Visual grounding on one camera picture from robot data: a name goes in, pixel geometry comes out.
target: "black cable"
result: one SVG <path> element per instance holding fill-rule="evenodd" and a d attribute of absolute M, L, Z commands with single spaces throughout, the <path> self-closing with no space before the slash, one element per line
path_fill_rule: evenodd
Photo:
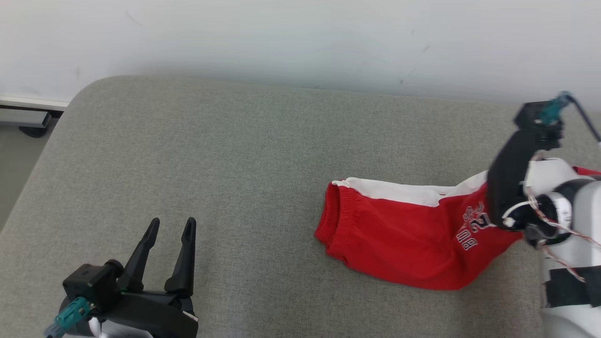
<path fill-rule="evenodd" d="M 593 136 L 595 137 L 597 142 L 601 144 L 601 136 L 599 136 L 599 132 L 597 131 L 597 129 L 595 129 L 593 122 L 591 122 L 590 118 L 588 118 L 588 114 L 584 111 L 582 106 L 580 106 L 580 103 L 578 103 L 578 101 L 572 95 L 566 95 L 566 99 L 571 103 L 574 103 L 574 106 L 576 106 L 576 109 L 582 116 L 584 123 L 587 124 L 588 128 L 590 129 L 591 133 L 593 133 Z"/>

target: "red garment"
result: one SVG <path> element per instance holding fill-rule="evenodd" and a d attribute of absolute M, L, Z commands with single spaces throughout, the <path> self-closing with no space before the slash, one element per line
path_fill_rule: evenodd
<path fill-rule="evenodd" d="M 315 237 L 349 268 L 394 283 L 456 290 L 522 236 L 495 227 L 487 210 L 486 172 L 455 187 L 351 177 L 328 186 Z"/>

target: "white wall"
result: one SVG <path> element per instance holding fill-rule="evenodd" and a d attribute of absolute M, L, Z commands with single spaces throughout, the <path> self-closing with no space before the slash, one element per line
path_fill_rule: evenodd
<path fill-rule="evenodd" d="M 599 0 L 0 0 L 0 96 L 111 75 L 601 109 Z"/>

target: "teal cable connector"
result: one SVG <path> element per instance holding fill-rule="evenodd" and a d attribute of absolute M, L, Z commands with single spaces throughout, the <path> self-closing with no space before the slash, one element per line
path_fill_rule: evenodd
<path fill-rule="evenodd" d="M 549 125 L 558 121 L 560 119 L 560 111 L 570 104 L 569 97 L 571 95 L 569 91 L 562 91 L 556 98 L 549 101 L 540 112 L 541 123 Z"/>
<path fill-rule="evenodd" d="M 61 338 L 77 322 L 86 318 L 92 308 L 84 297 L 77 297 L 54 318 L 54 323 L 44 331 L 45 338 Z"/>

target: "gray floor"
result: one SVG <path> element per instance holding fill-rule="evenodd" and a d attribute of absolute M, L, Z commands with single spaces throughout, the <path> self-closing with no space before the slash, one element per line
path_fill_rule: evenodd
<path fill-rule="evenodd" d="M 0 126 L 0 231 L 57 121 L 52 119 L 42 138 L 31 138 L 17 127 Z"/>

